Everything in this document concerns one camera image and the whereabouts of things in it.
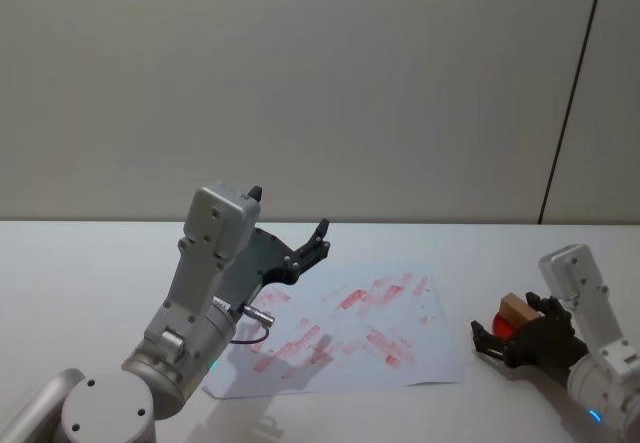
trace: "white wall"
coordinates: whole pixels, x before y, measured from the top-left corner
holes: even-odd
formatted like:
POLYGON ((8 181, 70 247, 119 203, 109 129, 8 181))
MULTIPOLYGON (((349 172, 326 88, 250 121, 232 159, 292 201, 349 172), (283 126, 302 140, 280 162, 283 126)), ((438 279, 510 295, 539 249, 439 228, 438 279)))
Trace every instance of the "white wall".
POLYGON ((535 221, 591 0, 0 0, 0 217, 535 221))
POLYGON ((545 222, 640 222, 640 0, 599 0, 545 222))

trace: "sheet of paper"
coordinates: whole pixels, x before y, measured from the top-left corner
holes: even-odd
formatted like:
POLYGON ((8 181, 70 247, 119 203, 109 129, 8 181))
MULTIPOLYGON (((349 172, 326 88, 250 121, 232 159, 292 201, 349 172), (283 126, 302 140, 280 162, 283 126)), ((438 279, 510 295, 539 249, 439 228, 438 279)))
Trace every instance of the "sheet of paper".
MULTIPOLYGON (((462 379, 422 264, 319 265, 292 287, 267 286, 254 306, 276 323, 264 343, 229 345, 205 379, 205 391, 216 398, 462 379)), ((243 319, 236 339, 255 339, 262 331, 243 319)))

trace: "table surface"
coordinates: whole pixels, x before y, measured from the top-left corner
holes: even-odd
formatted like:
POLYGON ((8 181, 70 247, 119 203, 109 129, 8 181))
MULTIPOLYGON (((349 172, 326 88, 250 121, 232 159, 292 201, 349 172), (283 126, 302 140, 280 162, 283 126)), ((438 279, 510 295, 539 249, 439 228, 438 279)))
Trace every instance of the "table surface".
MULTIPOLYGON (((58 370, 119 368, 166 295, 181 226, 0 223, 0 412, 34 380, 58 370)), ((315 225, 260 226, 296 246, 315 225)), ((469 322, 489 325, 509 291, 547 295, 538 259, 587 243, 620 324, 640 347, 640 227, 334 224, 328 239, 337 263, 419 260, 431 266, 465 381, 226 401, 197 390, 180 414, 158 423, 159 442, 614 441, 537 371, 509 380, 477 357, 469 322)))

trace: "wooden block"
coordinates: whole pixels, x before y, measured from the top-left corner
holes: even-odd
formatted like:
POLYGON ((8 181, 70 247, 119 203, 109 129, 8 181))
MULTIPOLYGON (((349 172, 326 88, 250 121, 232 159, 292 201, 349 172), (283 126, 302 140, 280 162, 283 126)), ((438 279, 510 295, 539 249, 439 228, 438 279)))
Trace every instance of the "wooden block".
POLYGON ((507 296, 502 298, 498 313, 516 331, 530 321, 540 318, 540 313, 531 308, 525 301, 513 293, 509 293, 507 296))

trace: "cable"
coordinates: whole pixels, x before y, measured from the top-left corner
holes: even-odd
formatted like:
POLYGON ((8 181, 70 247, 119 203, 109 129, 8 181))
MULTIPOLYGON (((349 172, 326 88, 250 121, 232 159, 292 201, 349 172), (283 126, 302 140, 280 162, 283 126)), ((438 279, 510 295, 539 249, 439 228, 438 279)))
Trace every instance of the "cable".
POLYGON ((255 345, 256 343, 262 343, 264 340, 269 338, 269 328, 267 328, 264 325, 262 326, 262 328, 264 329, 264 335, 262 335, 260 338, 257 338, 255 340, 231 340, 229 342, 229 344, 233 344, 233 345, 255 345))

